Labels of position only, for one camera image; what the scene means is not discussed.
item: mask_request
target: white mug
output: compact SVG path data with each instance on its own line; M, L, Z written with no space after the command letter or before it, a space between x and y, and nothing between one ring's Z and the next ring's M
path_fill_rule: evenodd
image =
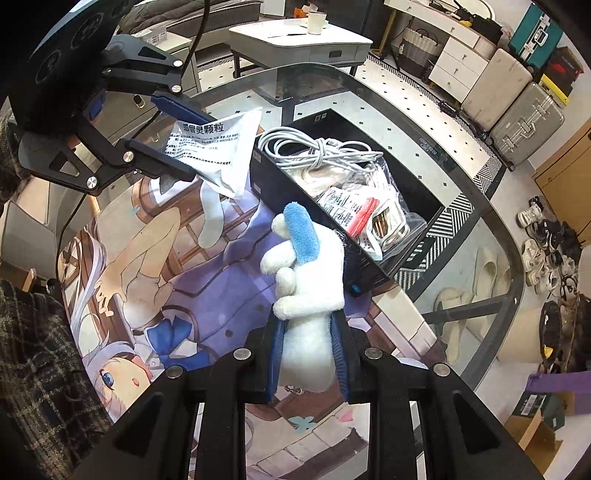
M308 13L308 33L312 35L320 35L324 27L326 14L321 12Z

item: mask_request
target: blue bow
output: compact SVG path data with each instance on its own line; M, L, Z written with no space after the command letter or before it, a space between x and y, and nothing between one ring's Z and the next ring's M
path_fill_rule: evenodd
M205 351L184 358L170 358L170 354L175 348L183 340L189 338L192 327L189 322L175 316L172 322L164 319L158 325L145 331L154 352L160 357L164 368L172 365L180 365L186 370L191 371L210 365L209 355Z

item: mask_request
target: yellow case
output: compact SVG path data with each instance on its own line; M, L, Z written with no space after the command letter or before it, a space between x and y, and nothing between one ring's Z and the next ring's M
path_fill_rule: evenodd
M560 90L560 88L558 88L558 86L552 80L550 80L550 78L548 78L547 75L542 75L540 83L543 83L545 86L547 86L550 89L550 91L552 91L552 93L556 95L556 98L558 98L558 100L560 100L562 103L564 103L565 105L568 105L570 103L570 99L563 93L562 90Z

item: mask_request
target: blue plush stripe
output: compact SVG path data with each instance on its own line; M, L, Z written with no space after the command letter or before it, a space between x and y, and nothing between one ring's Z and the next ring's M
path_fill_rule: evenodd
M339 390L345 401L349 399L349 366L343 351L343 341L340 338L339 327L336 323L336 316L330 316L330 339L333 345L333 356L335 358L336 378L339 381Z
M306 209L299 203L291 202L283 209L283 215L298 263L303 265L316 260L320 253L320 243Z

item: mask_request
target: teal suitcase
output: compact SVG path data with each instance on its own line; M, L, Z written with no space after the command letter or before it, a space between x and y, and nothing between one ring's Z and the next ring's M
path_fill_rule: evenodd
M521 20L509 47L528 65L541 69L552 55L562 30L536 5L531 5Z

